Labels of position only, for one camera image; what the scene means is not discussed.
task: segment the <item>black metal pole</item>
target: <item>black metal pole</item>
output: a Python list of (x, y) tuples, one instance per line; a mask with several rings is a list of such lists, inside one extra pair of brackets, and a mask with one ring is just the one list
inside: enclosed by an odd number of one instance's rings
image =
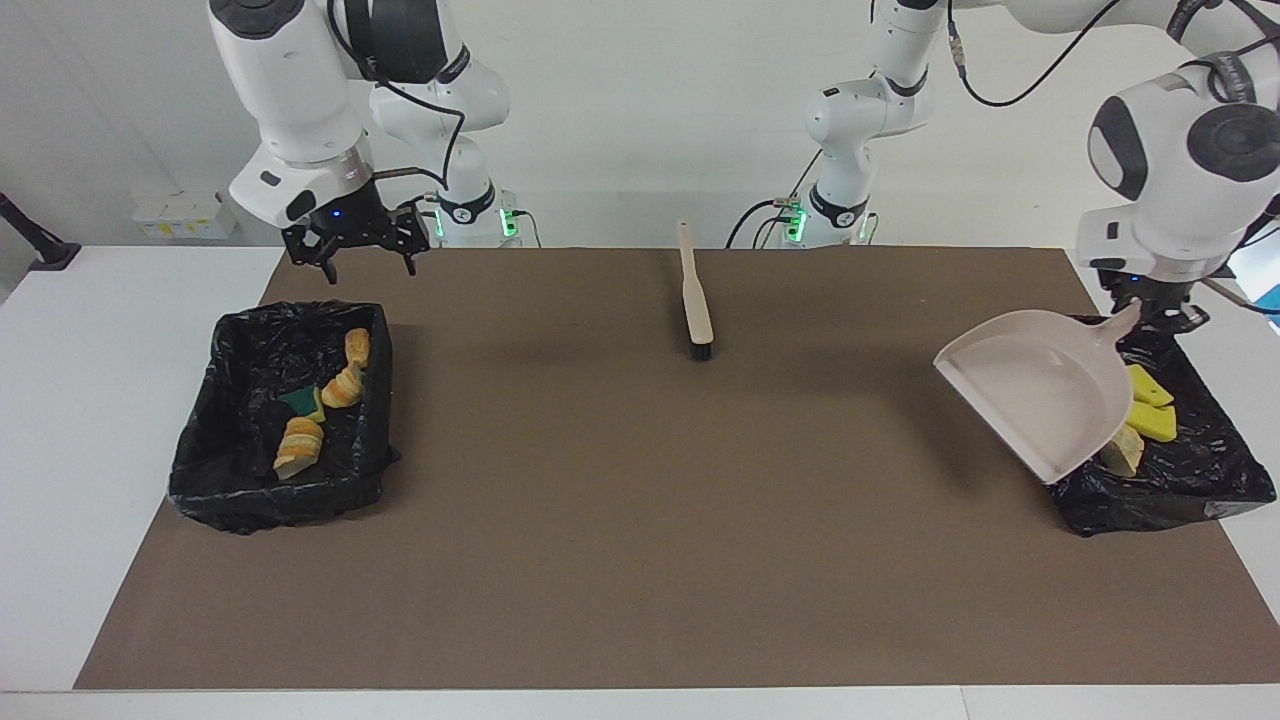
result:
[(0, 192), (0, 218), (8, 220), (18, 231), (18, 234), (24, 237), (40, 254), (40, 260), (31, 264), (31, 269), (35, 272), (63, 270), (81, 251), (79, 245), (63, 242), (58, 240), (58, 236), (36, 224), (3, 192)]

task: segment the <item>white table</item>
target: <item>white table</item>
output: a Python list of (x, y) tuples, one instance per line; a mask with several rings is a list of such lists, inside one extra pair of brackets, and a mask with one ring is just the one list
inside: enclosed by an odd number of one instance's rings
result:
[[(191, 411), (214, 322), (256, 305), (279, 258), (87, 247), (68, 272), (28, 277), (0, 305), (0, 719), (1280, 717), (1280, 685), (73, 693), (164, 497), (174, 428)], [(1280, 474), (1280, 337), (1216, 296), (1197, 301), (1216, 319), (1184, 346)], [(68, 479), (82, 487), (59, 484)], [(1280, 618), (1280, 507), (1225, 525)]]

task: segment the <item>white robotic arm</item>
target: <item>white robotic arm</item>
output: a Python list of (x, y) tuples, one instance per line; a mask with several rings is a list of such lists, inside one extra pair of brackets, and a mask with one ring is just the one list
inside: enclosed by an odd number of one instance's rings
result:
[(383, 208), (375, 181), (404, 172), (370, 167), (348, 78), (374, 81), (379, 126), (442, 168), (413, 172), (436, 181), (444, 242), (497, 246), (512, 234), (484, 155), (460, 136), (504, 122), (509, 92), (471, 56), (447, 0), (210, 0), (209, 17), (262, 137), (232, 196), (283, 231), (296, 264), (334, 282), (337, 250), (376, 245), (412, 273), (430, 247), (412, 204)]
[[(1103, 104), (1089, 156), (1130, 204), (1087, 214), (1078, 241), (1082, 263), (1105, 272), (1117, 300), (1143, 300), (1148, 319), (1183, 310), (1190, 284), (1222, 266), (1280, 193), (1280, 24), (1247, 0), (952, 3), (956, 10), (992, 4), (1038, 32), (1158, 27), (1199, 58)], [(800, 197), (805, 229), (790, 245), (849, 241), (876, 170), (867, 143), (929, 118), (927, 59), (947, 17), (947, 0), (877, 3), (868, 50), (874, 73), (810, 104), (809, 131), (826, 163)], [(965, 73), (963, 45), (950, 31)], [(1181, 329), (1202, 322), (1184, 320)]]

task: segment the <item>brown table mat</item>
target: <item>brown table mat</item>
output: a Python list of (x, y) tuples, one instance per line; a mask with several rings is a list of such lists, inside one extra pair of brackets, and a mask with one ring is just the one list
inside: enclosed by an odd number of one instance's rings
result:
[(385, 305), (380, 505), (250, 538), (156, 515), (81, 689), (1280, 682), (1222, 529), (1080, 539), (932, 366), (1057, 251), (349, 252), (266, 301)]

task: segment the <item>black plastic bag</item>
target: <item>black plastic bag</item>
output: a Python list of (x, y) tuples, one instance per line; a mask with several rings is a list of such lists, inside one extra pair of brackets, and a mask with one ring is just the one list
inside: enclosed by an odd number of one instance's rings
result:
[(1050, 487), (1075, 533), (1167, 530), (1275, 502), (1271, 475), (1174, 338), (1142, 329), (1117, 347), (1126, 364), (1142, 365), (1172, 393), (1178, 439), (1148, 441), (1134, 479), (1108, 473), (1094, 457)]
[[(364, 401), (325, 409), (320, 462), (282, 483), (273, 469), (293, 410), (278, 398), (323, 388), (346, 365), (348, 331), (370, 334)], [(169, 477), (187, 518), (238, 534), (332, 519), (378, 502), (388, 445), (392, 342), (379, 305), (276, 304), (227, 315)]]

